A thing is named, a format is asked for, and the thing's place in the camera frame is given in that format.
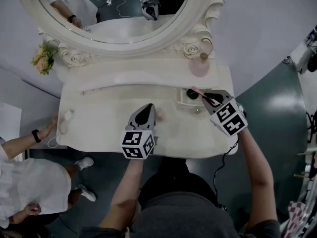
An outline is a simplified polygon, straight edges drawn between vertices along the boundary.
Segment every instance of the gray floor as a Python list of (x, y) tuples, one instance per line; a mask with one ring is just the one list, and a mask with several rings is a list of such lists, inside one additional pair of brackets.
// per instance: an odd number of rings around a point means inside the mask
[[(287, 214), (290, 200), (296, 200), (301, 180), (293, 178), (304, 169), (303, 157), (296, 153), (306, 149), (307, 125), (302, 90), (295, 69), (280, 64), (260, 82), (240, 95), (237, 100), (248, 113), (249, 129), (263, 150), (273, 170), (277, 208)], [(106, 215), (111, 197), (128, 161), (115, 153), (82, 153), (75, 150), (33, 150), (31, 157), (45, 158), (63, 165), (91, 156), (95, 165), (83, 170), (73, 185), (83, 183), (97, 195), (91, 203), (81, 198), (62, 219), (74, 231), (84, 226), (96, 226)], [(205, 160), (188, 160), (191, 172), (203, 177), (212, 186), (213, 173), (221, 165), (221, 156)], [(145, 163), (143, 183), (160, 165), (160, 157), (151, 156)], [(239, 224), (239, 208), (249, 211), (250, 185), (241, 149), (228, 156), (226, 166), (216, 179), (219, 201), (228, 208), (235, 224)], [(48, 225), (59, 238), (76, 237), (60, 219)]]
[[(117, 19), (120, 15), (117, 11), (117, 6), (122, 4), (122, 0), (113, 0), (112, 5), (107, 6), (106, 1), (90, 0), (95, 6), (98, 7), (98, 12), (101, 14), (101, 21)], [(140, 0), (126, 0), (126, 3), (121, 5), (119, 8), (121, 16), (142, 16)]]

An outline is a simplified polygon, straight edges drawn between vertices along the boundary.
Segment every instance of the black wristband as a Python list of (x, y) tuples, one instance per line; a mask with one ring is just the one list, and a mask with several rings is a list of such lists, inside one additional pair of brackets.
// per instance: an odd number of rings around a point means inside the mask
[(76, 17), (76, 15), (71, 15), (68, 19), (67, 19), (67, 21), (69, 22), (69, 23), (71, 23), (72, 21), (73, 21), (73, 18), (75, 18)]
[(35, 129), (35, 130), (32, 131), (32, 134), (33, 134), (33, 136), (34, 136), (35, 141), (36, 141), (37, 143), (40, 143), (41, 140), (40, 140), (39, 137), (38, 137), (38, 132), (39, 132), (39, 130), (38, 130), (38, 129)]

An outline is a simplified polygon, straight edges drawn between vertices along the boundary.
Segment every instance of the perfume bottle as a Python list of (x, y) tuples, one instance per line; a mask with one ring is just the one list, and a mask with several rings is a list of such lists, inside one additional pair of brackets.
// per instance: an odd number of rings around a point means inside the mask
[(205, 77), (209, 71), (208, 55), (201, 53), (198, 58), (189, 61), (189, 69), (196, 77)]

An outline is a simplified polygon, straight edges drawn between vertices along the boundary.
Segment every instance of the mirror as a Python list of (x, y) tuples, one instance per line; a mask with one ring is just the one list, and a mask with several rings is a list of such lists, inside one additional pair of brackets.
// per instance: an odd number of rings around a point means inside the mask
[(90, 33), (95, 40), (98, 37), (126, 38), (125, 43), (134, 43), (133, 37), (145, 40), (151, 34), (153, 36), (166, 29), (179, 15), (186, 1), (40, 0), (47, 12), (62, 25), (67, 26), (68, 21), (80, 28), (82, 31), (76, 31), (80, 35)]

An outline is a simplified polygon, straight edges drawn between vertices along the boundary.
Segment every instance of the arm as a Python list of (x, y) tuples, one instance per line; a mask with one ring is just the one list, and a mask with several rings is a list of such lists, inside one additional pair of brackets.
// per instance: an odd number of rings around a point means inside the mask
[(251, 214), (248, 229), (266, 220), (277, 220), (273, 174), (261, 149), (246, 128), (239, 133), (251, 180)]
[[(57, 124), (57, 116), (52, 119), (52, 121), (46, 125), (45, 128), (41, 129), (37, 134), (40, 140), (45, 139), (49, 136), (53, 128), (56, 127)], [(20, 153), (26, 151), (30, 147), (36, 144), (33, 135), (20, 137), (16, 139), (12, 139), (2, 145), (3, 150), (7, 154), (9, 160), (15, 158)]]
[(114, 193), (109, 213), (99, 227), (123, 231), (132, 222), (141, 183), (143, 160), (131, 160)]
[(41, 208), (38, 204), (30, 204), (25, 207), (22, 211), (14, 214), (9, 218), (10, 224), (20, 224), (25, 220), (26, 217), (30, 215), (39, 215), (41, 213)]
[[(58, 10), (58, 12), (66, 19), (73, 15), (72, 11), (62, 0), (56, 0), (52, 2), (51, 6)], [(79, 28), (82, 27), (81, 20), (77, 17), (72, 18), (71, 23)]]

